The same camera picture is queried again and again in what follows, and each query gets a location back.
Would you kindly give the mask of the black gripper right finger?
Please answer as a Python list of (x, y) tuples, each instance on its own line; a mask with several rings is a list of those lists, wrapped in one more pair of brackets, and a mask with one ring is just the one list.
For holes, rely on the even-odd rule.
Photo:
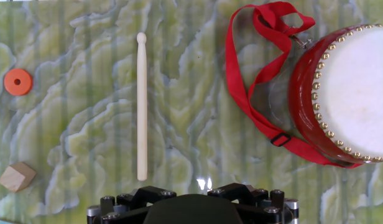
[(228, 200), (243, 223), (299, 224), (299, 201), (279, 189), (268, 191), (251, 185), (228, 184), (207, 192)]

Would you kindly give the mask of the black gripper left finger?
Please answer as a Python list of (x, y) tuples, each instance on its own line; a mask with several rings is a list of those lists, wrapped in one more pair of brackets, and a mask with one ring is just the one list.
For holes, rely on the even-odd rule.
[(117, 196), (107, 195), (100, 203), (86, 209), (87, 224), (128, 224), (143, 223), (149, 206), (161, 200), (174, 198), (177, 194), (171, 190), (147, 186), (134, 189), (131, 193)]

